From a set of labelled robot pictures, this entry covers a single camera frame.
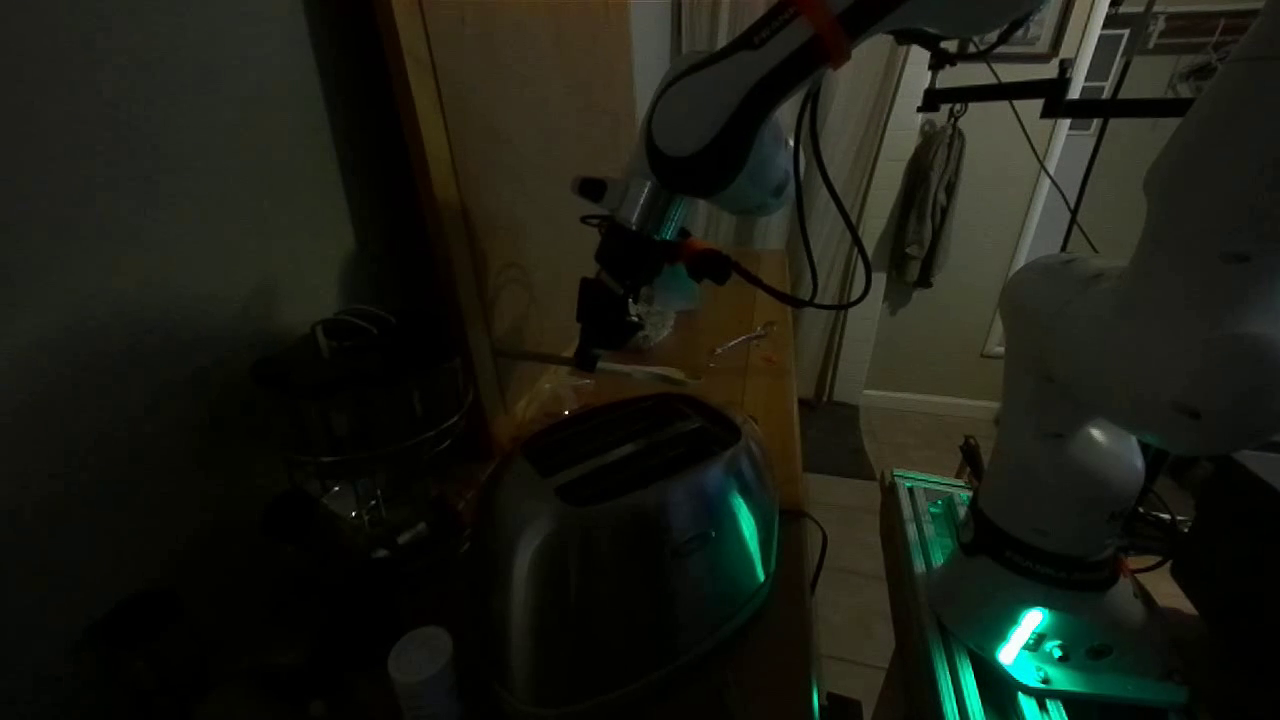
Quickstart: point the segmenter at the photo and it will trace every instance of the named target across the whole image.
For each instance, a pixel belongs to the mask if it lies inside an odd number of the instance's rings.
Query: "cable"
[[[804,216],[804,168],[799,168],[799,155],[804,155],[804,114],[814,112],[814,90],[799,97],[799,109],[796,109],[796,130],[794,130],[794,178],[796,178],[796,231],[799,231],[799,248],[804,248],[804,263],[807,263],[807,303],[817,303],[820,296],[820,271],[817,271],[817,255],[814,255],[814,238],[807,238],[807,216]]]
[[[1044,155],[1039,155],[1039,147],[1038,147],[1038,140],[1032,140],[1032,130],[1028,130],[1025,112],[1020,112],[1011,101],[1004,101],[1004,105],[1009,105],[1009,112],[1011,112],[1011,119],[1015,119],[1015,130],[1025,134],[1028,151],[1038,155],[1039,177],[1058,188],[1058,197],[1060,197],[1064,206],[1073,210],[1067,231],[1075,227],[1075,231],[1083,236],[1083,244],[1091,248],[1091,255],[1100,255],[1098,238],[1091,238],[1087,227],[1081,223],[1081,205],[1073,205],[1073,197],[1064,191],[1064,184],[1047,171],[1047,164],[1044,164]]]
[[[951,69],[951,63],[989,61],[989,57],[997,57],[997,48],[1004,48],[1028,19],[1032,19],[1032,14],[1020,14],[1020,19],[1004,25],[1004,28],[994,36],[994,42],[979,42],[979,48],[968,48],[968,41],[961,41],[955,51],[931,42],[931,48],[929,48],[929,63],[931,63],[931,72],[940,72],[940,69]]]
[[[1156,573],[1156,566],[1164,566],[1164,562],[1173,562],[1173,554],[1160,554],[1160,561],[1139,562],[1139,566],[1130,566],[1130,573],[1131,573],[1131,575],[1143,575],[1143,573]]]
[[[1130,69],[1131,69],[1131,42],[1124,42],[1124,63],[1121,63],[1121,74],[1118,74],[1118,82],[1114,82],[1109,105],[1121,101],[1121,90],[1124,90],[1124,82],[1130,82]],[[1087,147],[1087,164],[1083,164],[1081,188],[1091,184],[1091,168],[1098,168],[1098,155],[1100,155],[1104,144],[1109,144],[1109,128],[1114,128],[1114,114],[1104,114],[1104,125],[1098,128],[1098,140],[1091,140],[1091,147]]]
[[[610,253],[612,263],[620,263],[620,267],[623,263],[660,267],[660,263],[678,263],[681,258],[692,280],[726,283],[727,275],[742,275],[742,280],[749,280],[753,286],[762,286],[766,296],[771,296],[778,303],[787,303],[787,309],[848,311],[848,309],[860,303],[860,296],[846,299],[846,303],[817,303],[817,299],[794,296],[785,286],[771,286],[766,275],[757,275],[753,267],[745,267],[738,255],[727,255],[719,248],[699,248],[692,238],[653,244],[648,236],[638,236],[634,227],[615,223],[612,216],[579,216],[579,219],[588,227],[596,227],[602,236],[615,231],[623,238],[620,248]]]
[[[814,512],[796,512],[796,517],[804,517],[817,527],[817,561],[807,575],[807,595],[814,595],[828,566],[834,532]]]
[[[1173,452],[1164,452],[1164,446],[1156,446],[1156,443],[1137,443],[1139,446],[1139,456],[1143,456],[1143,487],[1137,491],[1137,503],[1131,503],[1131,512],[1130,512],[1130,524],[1137,524],[1139,517],[1143,517],[1143,503],[1148,503],[1148,496],[1156,496],[1156,499],[1164,499],[1160,491],[1156,491],[1156,485],[1160,485],[1160,475],[1168,472],[1168,463],[1173,463]]]
[[[976,435],[961,439],[961,463],[955,475],[968,478],[973,487],[979,487],[989,478],[989,459],[983,459],[983,443]]]
[[[856,258],[866,267],[866,286],[853,296],[853,299],[804,299],[804,296],[794,296],[778,283],[770,283],[766,275],[757,275],[753,267],[745,267],[738,255],[727,253],[699,253],[699,255],[718,255],[718,263],[726,263],[727,271],[738,271],[742,280],[749,280],[753,286],[762,286],[766,296],[771,296],[778,303],[787,303],[787,309],[817,309],[817,311],[853,311],[856,303],[866,303],[874,296],[874,255],[870,255],[870,244],[853,219],[853,210],[846,206],[839,191],[835,191],[835,178],[834,178],[834,168],[828,168],[828,155],[826,155],[826,140],[820,140],[820,128],[817,128],[817,114],[820,114],[820,80],[804,90],[799,101],[799,112],[804,112],[804,130],[807,130],[807,144],[814,144],[814,164],[817,164],[817,177],[826,184],[826,197],[835,205],[835,216],[856,248]]]
[[[835,178],[834,178],[834,171],[828,171],[828,151],[826,151],[826,134],[820,134],[820,128],[817,128],[817,114],[820,114],[820,82],[814,82],[807,89],[807,97],[814,97],[814,112],[807,112],[807,144],[814,144],[814,164],[817,164],[817,177],[826,178],[826,191],[828,191],[828,201],[835,205],[835,216],[839,216],[839,223],[846,223],[846,231],[848,231],[848,238],[853,238],[853,248],[856,248],[856,258],[860,258],[860,267],[866,267],[866,286],[853,296],[853,299],[846,299],[848,309],[856,309],[856,303],[866,303],[870,296],[874,296],[874,283],[877,283],[877,267],[874,267],[874,255],[870,255],[870,244],[866,244],[866,231],[856,227],[856,219],[853,219],[853,210],[846,206],[846,197],[839,197],[839,188],[835,188]]]

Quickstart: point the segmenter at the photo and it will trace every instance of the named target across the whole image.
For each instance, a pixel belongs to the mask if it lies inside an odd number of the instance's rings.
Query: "bottle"
[[[420,624],[387,654],[401,720],[462,720],[449,627]]]

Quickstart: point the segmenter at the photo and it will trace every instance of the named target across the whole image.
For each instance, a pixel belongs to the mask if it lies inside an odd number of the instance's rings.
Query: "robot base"
[[[1121,575],[1114,589],[1038,583],[994,554],[955,551],[929,583],[940,624],[1038,695],[1186,707],[1160,606]]]
[[[1044,699],[1189,707],[1160,606],[1121,575],[1114,589],[1058,589],[994,554],[968,554],[961,527],[973,487],[897,472],[917,583],[931,618],[968,663]]]

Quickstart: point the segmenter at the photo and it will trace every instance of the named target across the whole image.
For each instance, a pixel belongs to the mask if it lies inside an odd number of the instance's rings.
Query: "toaster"
[[[484,485],[473,633],[507,717],[640,699],[771,589],[780,503],[745,422],[640,394],[529,435]]]

